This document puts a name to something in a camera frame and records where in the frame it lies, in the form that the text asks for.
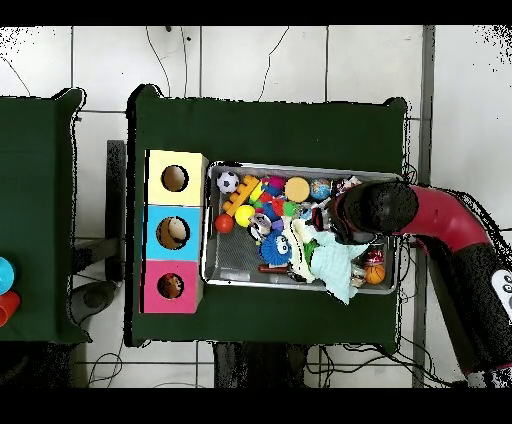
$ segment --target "metal tray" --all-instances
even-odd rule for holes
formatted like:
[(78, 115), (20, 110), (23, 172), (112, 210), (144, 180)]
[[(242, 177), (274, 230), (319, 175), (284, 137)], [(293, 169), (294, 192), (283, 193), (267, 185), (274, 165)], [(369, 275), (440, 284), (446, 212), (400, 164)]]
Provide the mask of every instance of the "metal tray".
[[(203, 220), (203, 246), (201, 252), (201, 277), (208, 284), (283, 288), (294, 290), (325, 291), (322, 280), (312, 283), (297, 282), (287, 275), (266, 274), (258, 271), (258, 265), (263, 261), (258, 254), (255, 241), (247, 234), (245, 228), (234, 226), (228, 234), (220, 234), (213, 223), (217, 216), (223, 213), (222, 204), (229, 195), (220, 193), (215, 183), (217, 177), (224, 171), (235, 172), (240, 180), (244, 175), (262, 178), (266, 175), (280, 177), (303, 177), (339, 179), (355, 175), (361, 182), (389, 181), (401, 179), (399, 175), (390, 173), (342, 171), (335, 169), (301, 168), (292, 166), (261, 165), (250, 163), (212, 162), (207, 170), (205, 179), (205, 219)], [(364, 284), (359, 293), (389, 294), (397, 285), (395, 270), (398, 269), (396, 242), (393, 237), (381, 237), (376, 242), (385, 245), (386, 277), (377, 285)]]

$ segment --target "blue block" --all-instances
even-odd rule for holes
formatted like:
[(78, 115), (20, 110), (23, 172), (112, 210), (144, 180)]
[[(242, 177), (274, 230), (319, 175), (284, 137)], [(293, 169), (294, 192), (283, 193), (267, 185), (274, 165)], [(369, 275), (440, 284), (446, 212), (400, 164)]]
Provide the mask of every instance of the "blue block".
[[(178, 217), (183, 219), (189, 229), (190, 238), (183, 247), (176, 250), (166, 249), (157, 239), (156, 230), (165, 218)], [(201, 208), (184, 206), (148, 206), (148, 242), (146, 245), (146, 259), (161, 259), (175, 261), (199, 260), (199, 247), (201, 246)]]

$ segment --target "white floor tile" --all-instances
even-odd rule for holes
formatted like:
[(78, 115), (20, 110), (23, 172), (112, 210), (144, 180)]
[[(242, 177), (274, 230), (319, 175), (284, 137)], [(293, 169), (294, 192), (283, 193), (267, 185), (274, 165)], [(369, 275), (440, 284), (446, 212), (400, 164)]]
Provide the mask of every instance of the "white floor tile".
[[(77, 362), (95, 362), (104, 353), (118, 353), (123, 342), (124, 322), (124, 284), (115, 294), (112, 304), (100, 312), (87, 318), (82, 324), (92, 339), (92, 343), (82, 343), (77, 347)], [(113, 362), (115, 357), (109, 355), (102, 362)]]
[(512, 65), (501, 40), (484, 36), (472, 25), (436, 26), (432, 184), (471, 194), (512, 227)]
[[(322, 385), (326, 375), (322, 374)], [(329, 381), (330, 388), (408, 388), (411, 378), (411, 373), (401, 366), (367, 366), (351, 374), (335, 372)]]
[(198, 360), (199, 362), (213, 362), (213, 344), (212, 342), (198, 342)]
[(193, 388), (195, 365), (123, 365), (110, 387), (141, 388)]
[(80, 113), (75, 123), (77, 144), (76, 236), (105, 235), (107, 141), (126, 140), (124, 114)]
[(310, 365), (309, 369), (308, 367), (306, 367), (306, 369), (304, 370), (304, 384), (306, 386), (311, 387), (313, 389), (318, 388), (319, 376), (318, 374), (314, 373), (318, 372), (319, 369), (319, 365)]
[[(203, 27), (203, 97), (258, 100), (285, 30)], [(325, 27), (290, 27), (271, 55), (261, 101), (324, 100), (325, 36)]]
[(422, 25), (331, 25), (329, 100), (383, 103), (403, 97), (418, 118)]
[[(199, 92), (199, 28), (184, 27), (187, 49), (187, 96)], [(171, 97), (185, 92), (185, 57), (179, 26), (148, 27), (153, 47), (167, 72)], [(156, 84), (165, 96), (164, 71), (151, 49), (144, 26), (75, 27), (74, 85), (88, 94), (87, 109), (125, 110), (140, 84)]]
[(152, 341), (146, 347), (123, 347), (126, 362), (196, 362), (195, 342)]
[(71, 86), (71, 27), (0, 28), (0, 95), (51, 97)]
[(215, 368), (213, 365), (199, 365), (197, 384), (213, 389), (215, 384)]
[(427, 332), (426, 349), (430, 352), (435, 366), (435, 374), (445, 381), (464, 380), (459, 369), (455, 352), (444, 323), (434, 286), (428, 276), (427, 285)]

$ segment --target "pink block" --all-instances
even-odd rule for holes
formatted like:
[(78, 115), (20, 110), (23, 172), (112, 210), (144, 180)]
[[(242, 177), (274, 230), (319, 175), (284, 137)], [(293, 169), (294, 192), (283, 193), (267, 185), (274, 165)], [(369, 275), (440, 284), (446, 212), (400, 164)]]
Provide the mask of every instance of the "pink block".
[[(175, 299), (163, 297), (157, 289), (158, 280), (168, 273), (178, 275), (183, 281), (183, 291)], [(198, 296), (201, 296), (198, 284), (200, 284), (200, 277), (197, 261), (146, 260), (144, 313), (193, 314), (200, 300)]]

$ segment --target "orange ball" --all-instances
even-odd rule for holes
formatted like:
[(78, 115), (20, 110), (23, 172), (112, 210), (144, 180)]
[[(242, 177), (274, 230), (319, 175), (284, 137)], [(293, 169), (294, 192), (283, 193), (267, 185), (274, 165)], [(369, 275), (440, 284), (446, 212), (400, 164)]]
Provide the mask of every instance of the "orange ball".
[(382, 264), (366, 265), (364, 267), (366, 281), (370, 284), (382, 283), (386, 276), (386, 268)]

